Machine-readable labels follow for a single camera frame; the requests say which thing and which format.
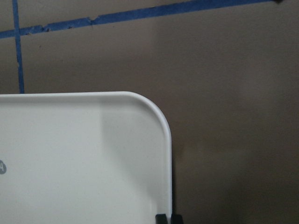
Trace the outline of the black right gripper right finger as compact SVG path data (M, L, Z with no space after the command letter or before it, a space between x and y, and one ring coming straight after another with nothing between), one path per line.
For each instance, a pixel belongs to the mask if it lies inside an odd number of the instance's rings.
M172 214L171 224L183 224L183 217L180 214Z

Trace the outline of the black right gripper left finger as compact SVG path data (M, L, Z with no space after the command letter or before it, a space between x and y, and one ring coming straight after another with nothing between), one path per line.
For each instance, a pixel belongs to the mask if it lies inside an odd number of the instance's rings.
M167 224L166 214L157 214L156 215L156 224Z

